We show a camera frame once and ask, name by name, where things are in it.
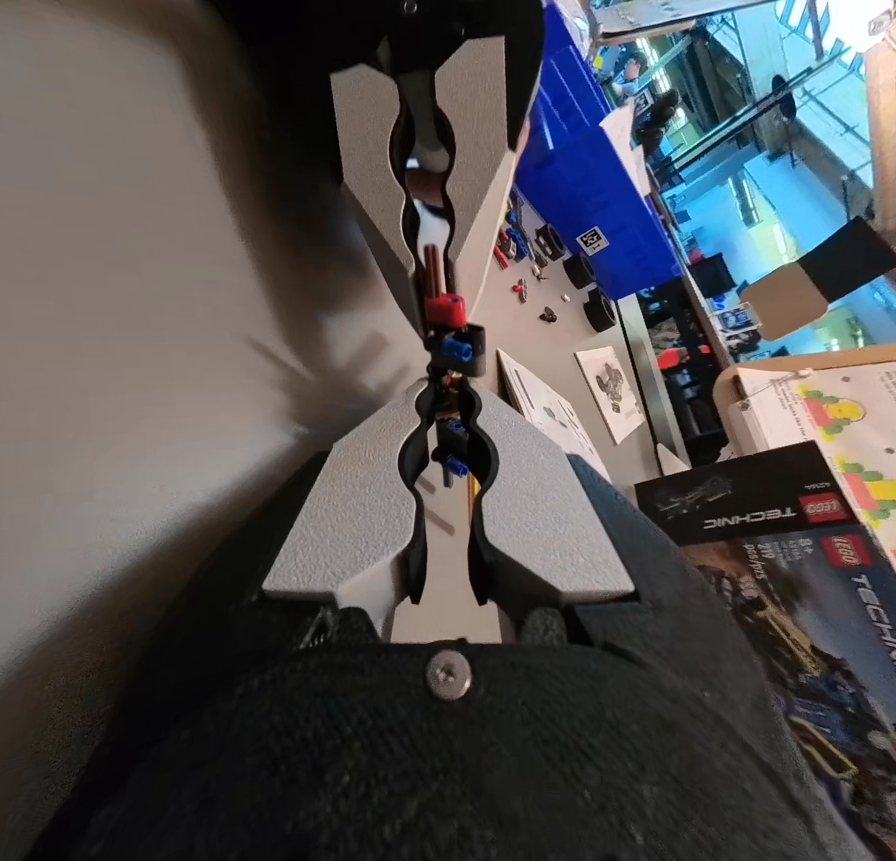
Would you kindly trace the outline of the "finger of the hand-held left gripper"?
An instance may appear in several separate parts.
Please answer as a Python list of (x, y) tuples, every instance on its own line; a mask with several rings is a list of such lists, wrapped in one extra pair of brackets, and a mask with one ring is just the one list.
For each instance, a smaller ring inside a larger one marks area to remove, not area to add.
[(397, 83), (368, 64), (330, 76), (342, 165), (342, 191), (386, 286), (420, 337), (427, 326), (413, 235), (416, 210), (397, 174), (395, 134), (402, 125)]
[(444, 187), (454, 217), (446, 252), (468, 318), (483, 292), (516, 164), (507, 138), (504, 46), (501, 36), (467, 40), (434, 81), (454, 139)]

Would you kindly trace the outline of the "grey metal plate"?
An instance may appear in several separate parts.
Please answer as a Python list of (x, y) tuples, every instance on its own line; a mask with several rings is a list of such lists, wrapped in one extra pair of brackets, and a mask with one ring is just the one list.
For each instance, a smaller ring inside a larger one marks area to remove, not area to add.
[(687, 30), (703, 17), (774, 1), (777, 0), (629, 0), (597, 9), (592, 32), (599, 45), (624, 44), (640, 37)]

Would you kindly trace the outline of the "red lego connector brown axle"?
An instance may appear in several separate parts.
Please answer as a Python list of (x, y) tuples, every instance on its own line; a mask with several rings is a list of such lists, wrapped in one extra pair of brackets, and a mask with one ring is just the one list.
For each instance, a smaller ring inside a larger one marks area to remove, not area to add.
[(466, 303), (457, 292), (454, 262), (433, 242), (423, 248), (423, 303), (432, 330), (462, 329), (467, 325)]

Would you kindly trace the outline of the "blue plastic bin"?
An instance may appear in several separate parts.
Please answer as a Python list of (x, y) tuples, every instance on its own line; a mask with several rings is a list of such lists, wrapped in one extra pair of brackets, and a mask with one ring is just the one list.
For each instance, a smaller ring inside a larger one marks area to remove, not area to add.
[(612, 300), (680, 274), (678, 257), (649, 195), (639, 196), (601, 121), (612, 107), (566, 26), (544, 6), (545, 40), (528, 144), (515, 185), (571, 254), (590, 257)]

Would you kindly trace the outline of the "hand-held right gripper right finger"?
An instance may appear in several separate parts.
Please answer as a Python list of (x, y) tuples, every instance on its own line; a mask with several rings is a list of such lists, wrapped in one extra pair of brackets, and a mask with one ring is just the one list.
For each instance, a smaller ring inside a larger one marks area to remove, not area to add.
[(479, 491), (468, 572), (480, 605), (576, 606), (635, 587), (566, 453), (492, 392), (464, 385), (466, 463)]

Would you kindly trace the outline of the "leaflet with vehicle picture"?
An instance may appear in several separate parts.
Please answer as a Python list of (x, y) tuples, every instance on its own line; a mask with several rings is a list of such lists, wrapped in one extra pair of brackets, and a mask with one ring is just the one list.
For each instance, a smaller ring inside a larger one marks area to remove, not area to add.
[(576, 351), (574, 359), (599, 408), (609, 436), (621, 445), (646, 423), (638, 394), (628, 380), (619, 357), (610, 347)]

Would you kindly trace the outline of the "open lego instruction booklet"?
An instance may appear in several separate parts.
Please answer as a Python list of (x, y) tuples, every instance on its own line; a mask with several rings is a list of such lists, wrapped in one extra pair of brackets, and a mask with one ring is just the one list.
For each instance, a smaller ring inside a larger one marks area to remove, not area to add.
[(510, 405), (566, 455), (585, 460), (604, 480), (610, 482), (610, 473), (572, 405), (500, 348), (496, 355)]

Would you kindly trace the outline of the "black lego set box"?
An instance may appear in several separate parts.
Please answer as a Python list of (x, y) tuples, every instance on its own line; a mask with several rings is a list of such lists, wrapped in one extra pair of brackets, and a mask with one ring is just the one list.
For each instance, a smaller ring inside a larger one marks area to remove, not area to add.
[(744, 631), (839, 820), (894, 859), (894, 468), (807, 441), (635, 493)]

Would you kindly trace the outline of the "black lego piece blue pins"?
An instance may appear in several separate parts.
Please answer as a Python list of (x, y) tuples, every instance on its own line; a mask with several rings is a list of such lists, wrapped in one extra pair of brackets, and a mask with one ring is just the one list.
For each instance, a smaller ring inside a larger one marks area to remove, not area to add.
[(457, 328), (433, 326), (424, 347), (430, 358), (424, 419), (434, 429), (431, 461), (450, 489), (469, 476), (469, 419), (474, 380), (486, 370), (486, 331), (468, 323)]

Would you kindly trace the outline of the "person's left hand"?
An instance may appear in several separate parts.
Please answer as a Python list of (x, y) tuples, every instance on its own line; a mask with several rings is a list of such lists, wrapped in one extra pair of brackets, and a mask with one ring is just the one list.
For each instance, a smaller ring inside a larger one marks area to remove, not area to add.
[(406, 187), (410, 196), (427, 207), (436, 210), (446, 207), (441, 173), (423, 168), (409, 169), (406, 171)]

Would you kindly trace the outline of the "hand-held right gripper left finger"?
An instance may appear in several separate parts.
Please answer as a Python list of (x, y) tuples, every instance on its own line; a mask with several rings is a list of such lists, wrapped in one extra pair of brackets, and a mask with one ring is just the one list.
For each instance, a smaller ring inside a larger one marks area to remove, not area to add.
[(335, 443), (271, 569), (273, 598), (418, 604), (427, 532), (417, 489), (430, 463), (430, 383), (413, 382)]

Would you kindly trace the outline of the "white box colourful brick print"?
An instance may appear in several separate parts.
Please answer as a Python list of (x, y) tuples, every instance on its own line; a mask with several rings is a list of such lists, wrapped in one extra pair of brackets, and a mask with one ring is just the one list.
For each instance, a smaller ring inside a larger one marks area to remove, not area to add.
[(895, 564), (895, 345), (728, 367), (713, 401), (740, 456), (815, 443)]

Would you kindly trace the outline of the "tan and black cardboard flap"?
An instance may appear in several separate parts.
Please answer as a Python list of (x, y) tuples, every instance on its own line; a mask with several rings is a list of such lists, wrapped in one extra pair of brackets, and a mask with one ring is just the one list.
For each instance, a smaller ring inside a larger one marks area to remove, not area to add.
[(797, 261), (746, 286), (741, 299), (756, 315), (763, 339), (774, 341), (814, 323), (894, 267), (890, 236), (854, 217)]

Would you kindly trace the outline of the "pile of small lego parts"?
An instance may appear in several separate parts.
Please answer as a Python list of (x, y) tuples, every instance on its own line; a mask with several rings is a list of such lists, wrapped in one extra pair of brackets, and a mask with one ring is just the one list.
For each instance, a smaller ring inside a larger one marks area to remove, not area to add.
[(511, 262), (535, 262), (530, 240), (521, 226), (519, 205), (515, 205), (512, 198), (505, 204), (504, 218), (498, 228), (494, 246), (494, 257), (502, 269), (508, 268)]

